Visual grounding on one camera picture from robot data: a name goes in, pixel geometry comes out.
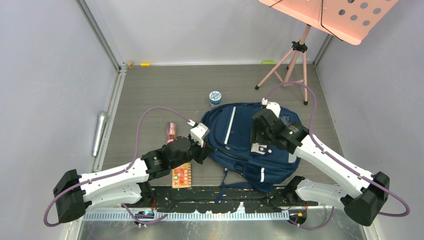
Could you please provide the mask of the small wooden block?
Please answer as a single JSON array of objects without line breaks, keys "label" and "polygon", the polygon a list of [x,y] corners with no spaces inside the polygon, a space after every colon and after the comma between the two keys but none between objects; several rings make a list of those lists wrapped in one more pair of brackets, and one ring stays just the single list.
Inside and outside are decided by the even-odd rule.
[{"label": "small wooden block", "polygon": [[133,62],[132,60],[127,61],[127,62],[126,62],[126,65],[127,65],[127,67],[128,67],[129,69],[132,69],[132,68],[134,67],[134,62]]}]

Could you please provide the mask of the silver metal cylinder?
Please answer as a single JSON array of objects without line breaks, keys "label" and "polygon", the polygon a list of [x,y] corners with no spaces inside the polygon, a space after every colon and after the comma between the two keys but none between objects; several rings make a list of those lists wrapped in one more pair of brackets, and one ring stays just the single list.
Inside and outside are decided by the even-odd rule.
[{"label": "silver metal cylinder", "polygon": [[106,111],[100,111],[97,115],[96,129],[93,138],[91,155],[97,157],[99,154],[104,130],[108,121],[108,113]]}]

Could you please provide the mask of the pink music stand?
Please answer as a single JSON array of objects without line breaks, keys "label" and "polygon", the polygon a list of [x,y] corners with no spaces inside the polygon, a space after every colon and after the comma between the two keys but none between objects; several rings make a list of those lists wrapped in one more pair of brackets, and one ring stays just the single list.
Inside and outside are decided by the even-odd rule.
[{"label": "pink music stand", "polygon": [[291,85],[289,79],[299,56],[302,56],[303,65],[303,79],[300,83],[305,85],[308,83],[306,39],[311,28],[357,46],[397,2],[397,0],[263,0],[262,4],[305,23],[305,28],[300,40],[292,42],[290,50],[255,86],[255,90],[258,90],[271,75],[276,75],[282,83]]}]

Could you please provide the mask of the blue white round jar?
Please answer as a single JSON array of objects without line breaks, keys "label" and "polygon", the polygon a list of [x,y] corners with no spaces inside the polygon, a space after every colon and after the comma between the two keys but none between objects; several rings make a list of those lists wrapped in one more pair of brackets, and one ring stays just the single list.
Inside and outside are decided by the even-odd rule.
[{"label": "blue white round jar", "polygon": [[219,91],[214,90],[209,93],[209,105],[212,109],[218,107],[221,102],[222,94]]}]

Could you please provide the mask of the navy blue backpack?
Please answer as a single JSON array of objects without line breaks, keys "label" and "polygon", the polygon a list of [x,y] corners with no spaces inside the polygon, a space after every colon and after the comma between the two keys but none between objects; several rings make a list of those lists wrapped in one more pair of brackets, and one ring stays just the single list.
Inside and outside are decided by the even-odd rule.
[{"label": "navy blue backpack", "polygon": [[253,116],[261,109],[259,102],[229,103],[207,111],[201,123],[209,128],[207,143],[214,151],[209,157],[224,168],[224,175],[234,172],[245,181],[222,182],[215,199],[219,203],[227,188],[254,189],[269,193],[275,184],[290,177],[301,159],[272,145],[251,143]]}]

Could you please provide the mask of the pink highlighter marker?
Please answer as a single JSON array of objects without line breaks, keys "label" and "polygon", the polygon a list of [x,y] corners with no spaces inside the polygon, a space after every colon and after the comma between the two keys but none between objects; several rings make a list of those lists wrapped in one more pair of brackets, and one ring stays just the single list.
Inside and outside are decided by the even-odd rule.
[{"label": "pink highlighter marker", "polygon": [[168,137],[167,143],[171,143],[176,139],[177,137],[176,133],[177,133],[176,124],[174,122],[169,122],[167,124],[167,137]]}]

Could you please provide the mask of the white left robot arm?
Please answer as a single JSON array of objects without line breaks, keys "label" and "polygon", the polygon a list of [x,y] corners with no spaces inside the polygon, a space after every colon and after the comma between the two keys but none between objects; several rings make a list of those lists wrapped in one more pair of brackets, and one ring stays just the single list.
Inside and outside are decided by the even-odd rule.
[{"label": "white left robot arm", "polygon": [[179,136],[129,164],[85,174],[68,170],[53,189],[58,223],[69,223],[87,211],[113,205],[138,203],[148,207],[154,199],[149,181],[167,176],[192,160],[202,164],[214,150],[205,142]]}]

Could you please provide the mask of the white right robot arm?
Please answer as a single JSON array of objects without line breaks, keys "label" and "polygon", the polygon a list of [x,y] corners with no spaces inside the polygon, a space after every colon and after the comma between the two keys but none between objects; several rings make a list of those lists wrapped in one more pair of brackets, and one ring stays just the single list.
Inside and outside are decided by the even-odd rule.
[{"label": "white right robot arm", "polygon": [[302,201],[319,202],[342,209],[354,222],[369,227],[388,200],[390,178],[379,171],[371,173],[349,162],[310,134],[300,123],[284,124],[267,108],[252,117],[251,141],[275,146],[311,163],[338,186],[296,177],[285,192],[291,205]]}]

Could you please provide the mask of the orange spiral notepad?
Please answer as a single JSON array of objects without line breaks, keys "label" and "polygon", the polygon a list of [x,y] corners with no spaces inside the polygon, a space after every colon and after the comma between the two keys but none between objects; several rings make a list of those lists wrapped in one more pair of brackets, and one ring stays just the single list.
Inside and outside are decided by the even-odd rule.
[{"label": "orange spiral notepad", "polygon": [[190,188],[192,186],[192,166],[190,163],[184,163],[172,170],[173,189]]}]

